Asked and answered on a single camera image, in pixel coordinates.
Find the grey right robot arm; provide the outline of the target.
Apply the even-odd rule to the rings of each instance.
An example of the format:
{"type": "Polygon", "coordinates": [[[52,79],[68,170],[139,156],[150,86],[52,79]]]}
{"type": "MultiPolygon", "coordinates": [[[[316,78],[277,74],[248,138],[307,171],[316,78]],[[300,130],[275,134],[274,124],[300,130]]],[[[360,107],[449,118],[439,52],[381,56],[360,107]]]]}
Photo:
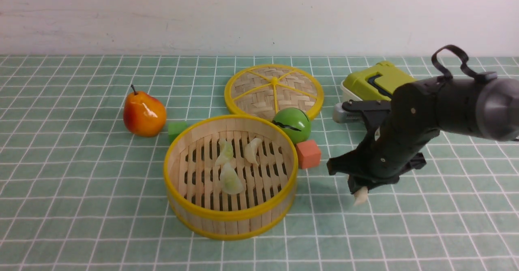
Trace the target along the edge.
{"type": "Polygon", "coordinates": [[[420,150],[446,131],[499,142],[518,141],[519,83],[495,72],[469,68],[469,56],[455,45],[444,49],[460,59],[467,78],[456,79],[439,62],[441,75],[399,86],[390,100],[349,100],[337,103],[336,123],[348,114],[361,118],[367,129],[356,149],[328,160],[329,175],[348,175],[350,193],[399,182],[400,176],[421,169],[426,160],[420,150]]]}

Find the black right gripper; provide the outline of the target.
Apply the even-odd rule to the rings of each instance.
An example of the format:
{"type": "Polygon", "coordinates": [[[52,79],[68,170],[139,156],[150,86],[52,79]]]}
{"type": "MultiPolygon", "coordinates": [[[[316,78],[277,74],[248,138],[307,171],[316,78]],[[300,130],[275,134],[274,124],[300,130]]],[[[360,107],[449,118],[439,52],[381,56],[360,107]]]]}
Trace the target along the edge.
{"type": "Polygon", "coordinates": [[[425,166],[419,151],[440,133],[430,124],[430,118],[418,120],[418,114],[413,114],[410,107],[392,109],[387,100],[337,103],[332,119],[339,124],[361,119],[367,129],[354,150],[327,162],[330,175],[349,175],[351,194],[360,190],[361,184],[372,190],[395,183],[400,175],[425,166]]]}

